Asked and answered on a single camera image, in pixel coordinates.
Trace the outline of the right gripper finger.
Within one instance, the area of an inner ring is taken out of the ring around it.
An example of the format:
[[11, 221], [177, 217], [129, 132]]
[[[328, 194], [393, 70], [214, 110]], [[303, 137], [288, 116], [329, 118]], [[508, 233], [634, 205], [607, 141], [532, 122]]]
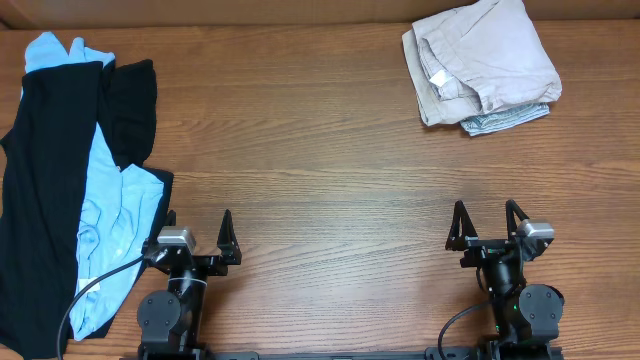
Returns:
[[506, 225], [507, 235], [509, 240], [513, 240], [516, 236], [517, 224], [516, 220], [520, 222], [527, 220], [529, 216], [520, 208], [515, 200], [509, 199], [505, 203], [506, 211]]
[[478, 234], [462, 200], [454, 205], [454, 212], [445, 249], [464, 251], [478, 240]]

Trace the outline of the black t-shirt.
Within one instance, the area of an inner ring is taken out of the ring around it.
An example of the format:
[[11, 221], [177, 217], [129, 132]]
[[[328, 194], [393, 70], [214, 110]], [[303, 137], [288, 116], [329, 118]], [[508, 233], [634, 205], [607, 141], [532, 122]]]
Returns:
[[25, 359], [56, 354], [77, 279], [76, 232], [89, 151], [102, 129], [117, 165], [142, 165], [156, 130], [151, 60], [32, 71], [12, 129], [1, 216], [1, 342]]

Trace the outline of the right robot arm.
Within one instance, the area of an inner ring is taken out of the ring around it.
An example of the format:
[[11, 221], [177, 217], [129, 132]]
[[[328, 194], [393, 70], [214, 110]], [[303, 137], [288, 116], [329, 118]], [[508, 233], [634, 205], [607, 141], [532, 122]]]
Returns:
[[446, 356], [444, 334], [458, 319], [485, 306], [492, 309], [496, 333], [479, 340], [470, 350], [472, 359], [560, 359], [551, 342], [559, 336], [564, 296], [556, 288], [529, 284], [524, 265], [540, 257], [555, 238], [555, 230], [544, 220], [533, 220], [513, 200], [505, 203], [507, 237], [482, 240], [470, 215], [459, 200], [445, 243], [450, 251], [461, 251], [460, 266], [476, 270], [476, 281], [488, 296], [484, 303], [454, 315], [438, 335], [437, 350]]

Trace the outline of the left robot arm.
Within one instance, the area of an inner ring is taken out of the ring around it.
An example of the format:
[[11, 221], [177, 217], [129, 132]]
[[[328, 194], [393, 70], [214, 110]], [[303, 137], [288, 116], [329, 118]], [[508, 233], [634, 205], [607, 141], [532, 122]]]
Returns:
[[224, 213], [214, 255], [197, 255], [196, 240], [188, 227], [176, 225], [176, 214], [149, 240], [143, 261], [168, 275], [165, 290], [154, 291], [140, 303], [140, 359], [212, 359], [199, 341], [205, 294], [210, 277], [225, 276], [239, 265], [242, 253], [233, 228], [232, 213]]

